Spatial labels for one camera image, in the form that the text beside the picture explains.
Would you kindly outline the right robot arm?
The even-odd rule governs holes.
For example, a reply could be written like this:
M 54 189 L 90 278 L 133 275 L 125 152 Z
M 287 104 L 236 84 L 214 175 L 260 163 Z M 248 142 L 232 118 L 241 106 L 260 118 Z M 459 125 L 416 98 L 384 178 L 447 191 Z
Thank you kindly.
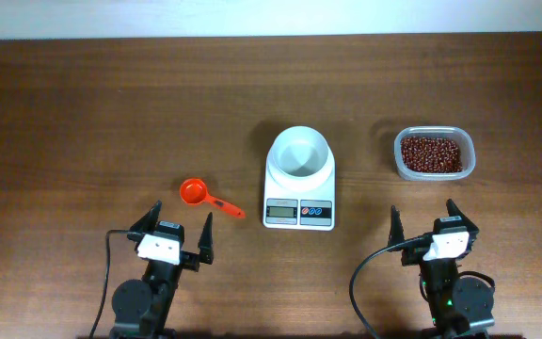
M 431 232 L 406 240 L 400 212 L 392 207 L 388 245 L 401 253 L 403 266 L 420 268 L 419 287 L 433 322 L 420 332 L 421 338 L 487 338 L 487 329 L 495 324 L 496 284 L 485 274 L 458 268 L 479 228 L 453 200 L 446 208 L 448 215 L 437 218 Z

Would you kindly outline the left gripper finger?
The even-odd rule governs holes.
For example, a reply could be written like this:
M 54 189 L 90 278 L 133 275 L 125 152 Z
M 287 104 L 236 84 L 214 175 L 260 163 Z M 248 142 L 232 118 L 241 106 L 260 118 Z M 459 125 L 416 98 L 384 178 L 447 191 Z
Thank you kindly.
M 162 202 L 157 201 L 154 206 L 136 223 L 134 223 L 129 231 L 134 233 L 148 233 L 152 232 L 159 219 L 159 214 L 162 208 Z
M 199 238 L 199 261 L 206 265 L 211 265 L 214 261 L 213 247 L 213 213 L 210 212 L 204 222 L 203 229 Z

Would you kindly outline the red adzuki beans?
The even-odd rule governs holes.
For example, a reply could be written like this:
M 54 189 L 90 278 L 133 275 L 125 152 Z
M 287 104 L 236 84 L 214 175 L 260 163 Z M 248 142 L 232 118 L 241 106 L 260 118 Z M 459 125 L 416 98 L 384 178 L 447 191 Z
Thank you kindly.
M 444 137 L 405 137 L 400 142 L 405 166 L 422 173 L 456 173 L 463 170 L 461 150 Z

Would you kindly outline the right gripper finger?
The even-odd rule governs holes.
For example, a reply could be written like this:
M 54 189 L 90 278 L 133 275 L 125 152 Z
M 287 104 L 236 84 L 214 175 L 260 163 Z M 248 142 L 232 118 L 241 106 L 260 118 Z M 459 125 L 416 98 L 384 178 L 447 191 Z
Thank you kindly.
M 400 218 L 400 211 L 395 205 L 391 207 L 391 227 L 388 239 L 388 246 L 398 249 L 399 245 L 405 241 L 404 228 Z
M 452 199 L 446 202 L 446 208 L 450 217 L 461 217 L 461 221 L 466 226 L 470 235 L 479 234 L 479 228 L 457 207 Z

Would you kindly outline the orange measuring scoop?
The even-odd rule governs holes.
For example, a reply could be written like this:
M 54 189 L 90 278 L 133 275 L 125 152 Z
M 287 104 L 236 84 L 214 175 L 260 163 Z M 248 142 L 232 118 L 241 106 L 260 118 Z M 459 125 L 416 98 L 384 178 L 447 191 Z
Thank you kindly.
M 223 201 L 209 193 L 207 185 L 200 178 L 189 178 L 179 188 L 181 199 L 189 205 L 209 203 L 235 218 L 245 218 L 246 212 L 236 205 Z

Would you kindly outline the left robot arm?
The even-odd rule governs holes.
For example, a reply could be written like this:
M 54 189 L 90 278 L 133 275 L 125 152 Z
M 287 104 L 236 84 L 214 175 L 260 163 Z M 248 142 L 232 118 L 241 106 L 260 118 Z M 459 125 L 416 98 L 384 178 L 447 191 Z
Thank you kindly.
M 183 249 L 183 225 L 161 220 L 161 209 L 162 203 L 156 202 L 123 231 L 147 266 L 141 278 L 127 280 L 115 290 L 111 338 L 175 338 L 177 332 L 166 323 L 182 273 L 197 272 L 202 264 L 214 261 L 212 214 L 203 224 L 198 250 L 190 252 Z

